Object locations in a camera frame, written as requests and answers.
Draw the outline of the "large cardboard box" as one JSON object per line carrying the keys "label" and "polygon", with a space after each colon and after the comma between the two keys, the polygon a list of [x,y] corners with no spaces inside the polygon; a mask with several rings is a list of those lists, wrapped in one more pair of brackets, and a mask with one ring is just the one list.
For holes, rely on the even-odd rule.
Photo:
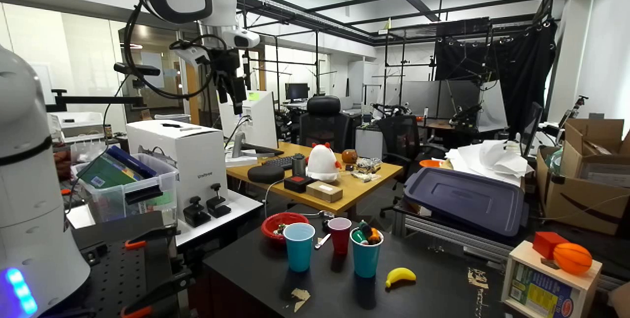
{"label": "large cardboard box", "polygon": [[630,239],[630,129],[623,119],[569,119],[564,137],[537,152],[545,219]]}

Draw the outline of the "blue plastic cup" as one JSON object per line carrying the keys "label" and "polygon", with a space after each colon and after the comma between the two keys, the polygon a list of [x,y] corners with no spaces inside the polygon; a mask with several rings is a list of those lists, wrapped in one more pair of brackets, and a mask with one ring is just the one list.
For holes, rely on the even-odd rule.
{"label": "blue plastic cup", "polygon": [[283,230],[283,236],[290,270],[308,271],[314,246],[315,228],[309,223],[288,224]]}
{"label": "blue plastic cup", "polygon": [[354,264],[354,272],[362,278],[373,278],[377,273],[380,247],[384,244],[384,235],[380,231],[376,231],[379,236],[379,242],[376,244],[363,244],[357,240],[356,233],[360,232],[360,228],[356,227],[351,230],[349,240],[352,248],[352,257]]}

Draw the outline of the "black keyboard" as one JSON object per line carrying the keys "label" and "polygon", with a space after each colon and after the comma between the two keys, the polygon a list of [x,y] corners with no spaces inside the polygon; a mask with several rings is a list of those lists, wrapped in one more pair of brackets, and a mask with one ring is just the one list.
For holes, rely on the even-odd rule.
{"label": "black keyboard", "polygon": [[262,165],[273,165],[283,168],[283,170],[290,170],[293,169],[293,166],[301,167],[301,164],[305,163],[306,159],[307,158],[303,154],[294,154],[288,157],[268,159],[267,161],[264,161]]}

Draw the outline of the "heap of foil wrappers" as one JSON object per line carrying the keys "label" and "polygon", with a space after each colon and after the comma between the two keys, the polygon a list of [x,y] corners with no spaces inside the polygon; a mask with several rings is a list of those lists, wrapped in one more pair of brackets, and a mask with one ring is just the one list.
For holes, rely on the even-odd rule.
{"label": "heap of foil wrappers", "polygon": [[350,174],[363,183],[369,183],[381,178],[378,174],[381,165],[382,161],[379,158],[358,158]]}

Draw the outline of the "stack of books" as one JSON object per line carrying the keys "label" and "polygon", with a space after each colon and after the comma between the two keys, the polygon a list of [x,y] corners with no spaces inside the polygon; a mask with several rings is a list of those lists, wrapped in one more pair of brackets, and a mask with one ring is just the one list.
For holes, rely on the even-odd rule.
{"label": "stack of books", "polygon": [[77,177],[96,189],[106,189],[153,178],[158,173],[113,145],[77,171]]}

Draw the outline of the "white cardboard box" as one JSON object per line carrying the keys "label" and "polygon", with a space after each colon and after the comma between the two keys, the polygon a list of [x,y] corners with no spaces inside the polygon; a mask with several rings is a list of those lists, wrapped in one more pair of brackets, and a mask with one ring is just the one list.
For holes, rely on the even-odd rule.
{"label": "white cardboard box", "polygon": [[189,199],[198,196],[202,205],[220,194],[228,199],[223,131],[170,119],[128,123],[129,150],[149,154],[177,168],[177,218]]}

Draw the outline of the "flat white box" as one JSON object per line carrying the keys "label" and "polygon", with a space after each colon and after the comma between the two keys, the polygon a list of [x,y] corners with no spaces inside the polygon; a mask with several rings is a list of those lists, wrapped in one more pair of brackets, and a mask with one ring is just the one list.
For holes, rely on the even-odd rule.
{"label": "flat white box", "polygon": [[62,138],[104,135],[103,114],[99,112],[52,112],[49,124]]}

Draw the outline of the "red plastic cup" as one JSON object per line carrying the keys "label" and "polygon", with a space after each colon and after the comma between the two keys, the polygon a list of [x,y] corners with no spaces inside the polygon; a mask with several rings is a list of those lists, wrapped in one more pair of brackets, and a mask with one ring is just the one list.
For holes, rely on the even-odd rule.
{"label": "red plastic cup", "polygon": [[347,255],[351,226],[351,221],[344,217],[329,220],[328,228],[331,234],[335,255]]}

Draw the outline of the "yellow toy banana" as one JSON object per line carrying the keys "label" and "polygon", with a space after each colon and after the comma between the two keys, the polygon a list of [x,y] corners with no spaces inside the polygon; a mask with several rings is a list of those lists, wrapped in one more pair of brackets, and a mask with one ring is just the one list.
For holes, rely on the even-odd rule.
{"label": "yellow toy banana", "polygon": [[394,268],[385,278],[385,288],[391,289],[398,282],[416,282],[417,277],[414,272],[408,268]]}

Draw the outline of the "dark blue bin lid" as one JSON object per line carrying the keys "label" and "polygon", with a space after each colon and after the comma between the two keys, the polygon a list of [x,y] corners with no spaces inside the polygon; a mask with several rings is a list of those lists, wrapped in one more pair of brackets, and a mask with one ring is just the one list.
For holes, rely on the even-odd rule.
{"label": "dark blue bin lid", "polygon": [[404,199],[504,237],[527,225],[524,195],[516,185],[447,168],[421,168],[404,185]]}

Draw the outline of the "bunch of small toys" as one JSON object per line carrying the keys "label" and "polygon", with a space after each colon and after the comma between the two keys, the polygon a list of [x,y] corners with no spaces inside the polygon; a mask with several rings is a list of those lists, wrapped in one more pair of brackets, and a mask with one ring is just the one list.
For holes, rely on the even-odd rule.
{"label": "bunch of small toys", "polygon": [[382,242],[381,235],[375,227],[362,220],[350,235],[351,239],[360,245],[376,246]]}

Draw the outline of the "black curtain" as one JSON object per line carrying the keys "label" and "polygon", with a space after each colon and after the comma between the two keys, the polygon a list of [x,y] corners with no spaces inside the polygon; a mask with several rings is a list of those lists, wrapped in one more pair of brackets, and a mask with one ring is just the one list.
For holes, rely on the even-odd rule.
{"label": "black curtain", "polygon": [[497,83],[502,90],[507,129],[513,138],[524,127],[534,102],[544,105],[545,81],[556,57],[558,25],[553,18],[506,38],[460,42],[439,38],[435,53],[440,81]]}

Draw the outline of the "black box with red button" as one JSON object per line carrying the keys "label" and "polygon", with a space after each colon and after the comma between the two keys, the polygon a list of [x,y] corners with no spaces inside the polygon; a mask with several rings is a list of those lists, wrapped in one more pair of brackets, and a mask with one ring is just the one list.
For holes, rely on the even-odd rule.
{"label": "black box with red button", "polygon": [[303,194],[307,191],[308,185],[315,183],[315,181],[315,179],[307,176],[293,175],[283,180],[283,186],[288,191]]}

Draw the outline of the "black round cushion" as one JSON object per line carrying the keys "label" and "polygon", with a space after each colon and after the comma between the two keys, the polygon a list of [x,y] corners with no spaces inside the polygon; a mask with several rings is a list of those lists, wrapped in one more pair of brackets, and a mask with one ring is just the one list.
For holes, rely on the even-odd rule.
{"label": "black round cushion", "polygon": [[285,170],[277,165],[259,165],[247,172],[251,183],[274,184],[285,179]]}

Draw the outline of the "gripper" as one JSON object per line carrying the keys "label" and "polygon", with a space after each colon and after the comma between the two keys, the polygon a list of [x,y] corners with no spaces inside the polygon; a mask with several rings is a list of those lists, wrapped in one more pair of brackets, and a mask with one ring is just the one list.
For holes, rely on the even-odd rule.
{"label": "gripper", "polygon": [[243,114],[243,101],[248,98],[243,73],[239,73],[241,67],[241,53],[237,48],[211,49],[211,77],[216,83],[219,103],[227,103],[227,89],[220,77],[225,77],[228,82],[228,94],[233,103],[234,115]]}

